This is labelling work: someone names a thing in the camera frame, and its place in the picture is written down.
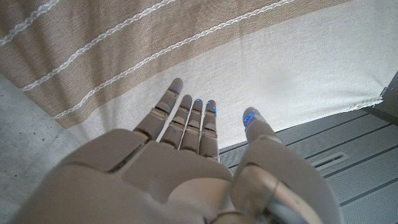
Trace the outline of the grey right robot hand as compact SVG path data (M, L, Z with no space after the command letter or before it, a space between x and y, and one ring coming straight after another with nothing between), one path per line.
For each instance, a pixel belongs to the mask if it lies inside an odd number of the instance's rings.
M182 88L174 79L134 129L109 131L62 159L12 222L343 222L325 178L253 107L243 114L247 149L229 170L216 103Z

